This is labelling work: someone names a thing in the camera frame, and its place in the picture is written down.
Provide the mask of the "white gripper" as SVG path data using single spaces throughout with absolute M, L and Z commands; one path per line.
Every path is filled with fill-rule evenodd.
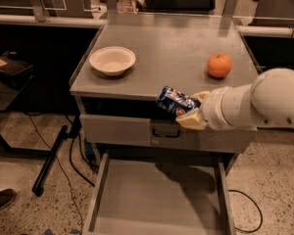
M 192 98 L 203 102 L 175 120 L 187 129 L 204 130 L 208 125 L 213 130 L 232 130 L 242 126 L 240 110 L 245 87 L 221 87 L 211 92 L 201 91 Z

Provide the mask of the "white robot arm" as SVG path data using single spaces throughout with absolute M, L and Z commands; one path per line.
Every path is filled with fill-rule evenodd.
M 272 69 L 253 83 L 197 94 L 201 106 L 178 117 L 189 129 L 294 129 L 294 70 Z

